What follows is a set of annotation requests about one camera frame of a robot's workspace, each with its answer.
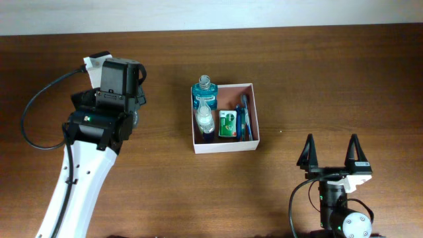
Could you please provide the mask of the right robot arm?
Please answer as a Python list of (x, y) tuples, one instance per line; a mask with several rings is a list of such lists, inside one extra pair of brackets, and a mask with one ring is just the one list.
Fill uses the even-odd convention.
[(319, 184), (321, 228), (310, 231), (306, 237), (371, 237), (373, 211), (361, 200), (348, 197), (373, 174), (356, 134), (351, 135), (342, 167), (320, 167), (313, 135), (309, 134), (297, 166), (305, 171), (305, 181), (294, 188), (289, 199), (288, 219), (294, 237), (299, 235), (292, 219), (293, 198), (301, 187), (315, 182)]

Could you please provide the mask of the clear pump soap bottle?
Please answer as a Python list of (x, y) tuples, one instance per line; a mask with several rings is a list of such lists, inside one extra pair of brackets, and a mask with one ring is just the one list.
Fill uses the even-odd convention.
[(204, 98), (199, 99), (196, 122), (204, 142), (211, 143), (215, 137), (215, 122), (212, 116), (212, 110)]

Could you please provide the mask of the dark blue toothbrush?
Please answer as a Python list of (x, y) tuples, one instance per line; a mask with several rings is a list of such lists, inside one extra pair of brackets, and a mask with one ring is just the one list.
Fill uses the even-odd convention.
[(237, 141), (240, 141), (241, 140), (241, 106), (239, 104), (235, 107), (235, 111), (237, 113), (237, 119), (236, 119), (236, 133), (237, 133), (237, 135), (236, 135), (236, 138), (237, 138)]

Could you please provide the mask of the blue mouthwash bottle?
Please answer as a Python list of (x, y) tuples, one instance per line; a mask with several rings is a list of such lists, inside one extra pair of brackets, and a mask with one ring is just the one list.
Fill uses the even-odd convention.
[(192, 86), (192, 108), (197, 110), (200, 105), (200, 99), (203, 98), (212, 110), (217, 109), (218, 87), (211, 83), (208, 75), (202, 75), (199, 82)]

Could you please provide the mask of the toothpaste tube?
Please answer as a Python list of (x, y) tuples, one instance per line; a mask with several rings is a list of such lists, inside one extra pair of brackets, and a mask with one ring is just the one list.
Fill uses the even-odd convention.
[(245, 120), (245, 109), (243, 107), (239, 108), (239, 117), (240, 117), (240, 140), (241, 141), (246, 141), (247, 138), (247, 125), (246, 125), (246, 120)]

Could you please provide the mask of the light blue toothbrush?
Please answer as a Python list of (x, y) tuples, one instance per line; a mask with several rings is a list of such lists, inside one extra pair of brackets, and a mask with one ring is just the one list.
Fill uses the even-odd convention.
[(249, 108), (248, 108), (248, 97), (246, 95), (241, 96), (241, 102), (244, 105), (245, 109), (245, 124), (246, 124), (246, 132), (248, 133), (248, 137), (250, 141), (253, 141), (253, 134), (251, 130), (251, 124), (250, 124), (250, 116), (249, 116)]

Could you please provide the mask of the green soap bar pack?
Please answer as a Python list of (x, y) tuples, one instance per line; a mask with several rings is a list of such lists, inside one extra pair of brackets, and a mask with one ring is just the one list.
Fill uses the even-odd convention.
[(235, 110), (219, 111), (219, 137), (237, 137), (237, 112)]

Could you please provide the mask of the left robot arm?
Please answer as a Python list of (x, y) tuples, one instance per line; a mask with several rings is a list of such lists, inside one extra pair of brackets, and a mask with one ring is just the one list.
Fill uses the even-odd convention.
[(103, 182), (146, 103), (141, 63), (110, 55), (84, 61), (92, 87), (71, 96), (61, 172), (37, 237), (86, 236)]

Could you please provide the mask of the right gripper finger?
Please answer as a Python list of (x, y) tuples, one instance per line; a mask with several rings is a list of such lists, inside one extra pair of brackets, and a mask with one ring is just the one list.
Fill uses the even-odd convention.
[(297, 166), (304, 171), (316, 171), (319, 168), (315, 142), (312, 134), (307, 136), (305, 146), (297, 161)]
[(346, 158), (344, 161), (346, 167), (365, 167), (368, 166), (368, 160), (361, 148), (358, 136), (352, 134), (348, 144)]

